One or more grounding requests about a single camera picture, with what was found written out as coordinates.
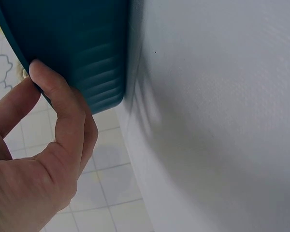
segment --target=white tile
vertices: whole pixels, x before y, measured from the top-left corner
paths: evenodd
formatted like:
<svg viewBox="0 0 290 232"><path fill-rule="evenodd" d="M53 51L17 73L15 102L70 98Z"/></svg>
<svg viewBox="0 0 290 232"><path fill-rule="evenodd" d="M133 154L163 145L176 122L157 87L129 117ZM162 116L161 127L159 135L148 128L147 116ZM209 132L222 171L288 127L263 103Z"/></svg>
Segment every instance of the white tile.
<svg viewBox="0 0 290 232"><path fill-rule="evenodd" d="M93 157L98 170L130 162L120 128L99 133Z"/></svg>
<svg viewBox="0 0 290 232"><path fill-rule="evenodd" d="M94 162L93 162L93 158L91 157L90 159L89 159L89 161L88 161L88 163L87 163L87 165L86 165L86 167L85 167L85 169L84 169L84 173L87 173L87 172L93 172L93 171L95 171L96 169L95 169L95 165L94 165Z"/></svg>
<svg viewBox="0 0 290 232"><path fill-rule="evenodd" d="M54 109L49 109L48 113L49 113L50 125L52 128L52 134L53 134L53 137L55 138L55 126L58 119L57 113Z"/></svg>
<svg viewBox="0 0 290 232"><path fill-rule="evenodd" d="M46 99L41 95L40 99L38 101L38 103L35 105L35 107L31 110L31 113L35 113L38 111L43 111L43 110L47 110L47 104L48 102L46 101Z"/></svg>
<svg viewBox="0 0 290 232"><path fill-rule="evenodd" d="M47 147L47 145L45 144L42 146L34 146L31 148L27 148L26 149L27 157L33 157L33 156L41 153L46 147Z"/></svg>
<svg viewBox="0 0 290 232"><path fill-rule="evenodd" d="M77 232L72 214L57 214L45 226L47 232Z"/></svg>
<svg viewBox="0 0 290 232"><path fill-rule="evenodd" d="M143 200L110 207L117 232L152 232Z"/></svg>
<svg viewBox="0 0 290 232"><path fill-rule="evenodd" d="M18 124L4 139L10 151L24 148L24 139L21 132L20 124Z"/></svg>
<svg viewBox="0 0 290 232"><path fill-rule="evenodd" d="M25 150L11 151L11 155L13 159L22 159L26 157Z"/></svg>
<svg viewBox="0 0 290 232"><path fill-rule="evenodd" d="M119 122L114 109L110 109L93 116L98 130L108 130L119 127Z"/></svg>
<svg viewBox="0 0 290 232"><path fill-rule="evenodd" d="M61 209L58 214L61 214L61 213L68 213L68 212L71 212L71 209L70 209L70 206L68 205L67 207L65 207L64 209Z"/></svg>
<svg viewBox="0 0 290 232"><path fill-rule="evenodd" d="M70 206L72 211L106 206L97 173L86 173L78 180L78 189Z"/></svg>
<svg viewBox="0 0 290 232"><path fill-rule="evenodd" d="M130 164L98 171L98 175L109 205L142 198Z"/></svg>
<svg viewBox="0 0 290 232"><path fill-rule="evenodd" d="M79 232L115 232L108 208L74 213Z"/></svg>
<svg viewBox="0 0 290 232"><path fill-rule="evenodd" d="M27 115L21 122L25 146L38 146L53 140L47 111Z"/></svg>

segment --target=teal plastic object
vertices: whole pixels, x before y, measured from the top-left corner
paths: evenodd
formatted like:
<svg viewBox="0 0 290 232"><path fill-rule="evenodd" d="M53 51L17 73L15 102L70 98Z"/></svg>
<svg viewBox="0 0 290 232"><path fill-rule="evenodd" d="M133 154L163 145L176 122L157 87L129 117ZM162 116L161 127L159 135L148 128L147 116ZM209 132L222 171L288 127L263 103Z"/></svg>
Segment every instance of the teal plastic object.
<svg viewBox="0 0 290 232"><path fill-rule="evenodd" d="M24 68L38 58L93 114L122 101L127 15L128 0L0 0L0 26Z"/></svg>

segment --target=finger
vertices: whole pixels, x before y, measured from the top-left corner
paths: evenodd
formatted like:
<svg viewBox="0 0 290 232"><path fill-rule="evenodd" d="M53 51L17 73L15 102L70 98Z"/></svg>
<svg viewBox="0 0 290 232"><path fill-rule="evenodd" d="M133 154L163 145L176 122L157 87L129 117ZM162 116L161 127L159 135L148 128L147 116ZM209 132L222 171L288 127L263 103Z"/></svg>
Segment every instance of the finger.
<svg viewBox="0 0 290 232"><path fill-rule="evenodd" d="M40 93L28 78L0 101L0 135L4 138L36 105Z"/></svg>
<svg viewBox="0 0 290 232"><path fill-rule="evenodd" d="M98 129L93 119L91 110L88 104L86 103L83 95L78 90L73 89L73 92L86 113L85 126L84 126L83 153L82 153L81 165L79 168L79 175L80 175L82 174L86 164L88 163L89 159L92 156L93 148L98 139Z"/></svg>
<svg viewBox="0 0 290 232"><path fill-rule="evenodd" d="M55 138L66 152L54 152L69 168L79 169L83 142L85 112L65 79L35 60L29 69L32 80L45 92L58 115Z"/></svg>

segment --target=grout line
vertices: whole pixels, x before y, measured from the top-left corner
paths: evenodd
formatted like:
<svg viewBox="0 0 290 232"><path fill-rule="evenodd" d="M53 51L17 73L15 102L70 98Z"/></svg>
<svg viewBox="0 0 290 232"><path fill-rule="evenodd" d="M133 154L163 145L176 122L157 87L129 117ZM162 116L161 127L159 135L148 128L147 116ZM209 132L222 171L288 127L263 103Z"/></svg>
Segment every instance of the grout line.
<svg viewBox="0 0 290 232"><path fill-rule="evenodd" d="M27 151L26 151L26 145L25 145L25 136L24 136L24 132L23 132L23 125L22 125L21 122L19 123L19 125L20 125L21 136L23 138L23 144L24 144L24 148L23 149L25 151L25 156L27 157Z"/></svg>
<svg viewBox="0 0 290 232"><path fill-rule="evenodd" d="M119 127L105 129L105 130L99 130L99 132L111 131L111 130L115 130L115 129L118 129L118 128L120 128L120 126Z"/></svg>
<svg viewBox="0 0 290 232"><path fill-rule="evenodd" d="M15 150L10 150L11 152L15 152L15 151L20 151L20 150L26 150L26 149L30 149L30 148L35 148L35 147L39 147L39 146L47 146L48 144L40 144L40 145L35 145L35 146L27 146L25 147L25 144L24 144L24 148L21 148L21 149L15 149Z"/></svg>
<svg viewBox="0 0 290 232"><path fill-rule="evenodd" d="M109 205L109 206L101 206L101 207L92 208L92 209L83 209L83 210L72 211L72 209L70 208L71 212L62 212L62 213L57 213L57 214L79 213L79 212L86 212L86 211L91 211L91 210L96 210L96 209L105 209L107 207L114 207L114 206L118 206L118 205L121 205L121 204L137 202L137 201L140 201L140 200L143 200L143 198L139 198L139 199L136 199L136 200L131 200L131 201L128 201L128 202L123 202L123 203L112 204L112 205Z"/></svg>
<svg viewBox="0 0 290 232"><path fill-rule="evenodd" d="M83 172L82 174L88 174L88 173L104 171L104 170L108 170L108 169L111 169L111 168L118 168L118 167L125 166L125 165L128 165L128 164L131 164L131 163L129 162L129 163L119 164L119 165L108 167L108 168L101 168L101 169L97 169L97 170L94 170L94 171L87 171L87 172Z"/></svg>
<svg viewBox="0 0 290 232"><path fill-rule="evenodd" d="M46 110L31 111L31 112L28 113L28 115L35 115L35 114L37 114L37 113L41 113L41 112L44 112L44 111L47 111L47 110L48 110L48 109L46 109Z"/></svg>
<svg viewBox="0 0 290 232"><path fill-rule="evenodd" d="M93 165L94 165L95 169L97 169L96 162L95 162L95 159L93 158L93 155L92 155L92 160L93 160ZM103 193L103 196L104 196L104 199L105 199L106 205L107 205L108 212L110 213L110 216L111 216L111 219L112 219L112 222L113 222L114 228L115 228L115 232L117 232L118 230L117 230L117 227L116 227L116 224L115 224L115 221L114 221L114 218L113 218L113 215L112 215L111 209L110 209L109 204L108 204L108 202L107 202L107 199L106 199L106 196L105 196L105 192L104 192L104 189L103 189L103 186L102 186L102 183L101 183L101 180L100 180L100 177L99 177L98 172L97 172L97 177L98 177L99 184L100 184L100 186L101 186L101 190L102 190L102 193Z"/></svg>
<svg viewBox="0 0 290 232"><path fill-rule="evenodd" d="M50 120L50 114L49 114L49 110L47 109L47 115L48 115L48 121L49 121L49 127L50 127L50 131L52 132L52 138L53 138L53 141L55 141L55 136L54 136L54 129L55 128L52 128L52 123L51 123L51 120Z"/></svg>
<svg viewBox="0 0 290 232"><path fill-rule="evenodd" d="M72 212L72 209L71 209L71 206L70 206L70 205L69 205L69 209L71 210L72 217L73 217L74 223L75 223L75 225L76 225L77 231L80 232L80 231L79 231L79 228L78 228L78 224L77 224L76 219L75 219L75 216L74 216L74 213Z"/></svg>

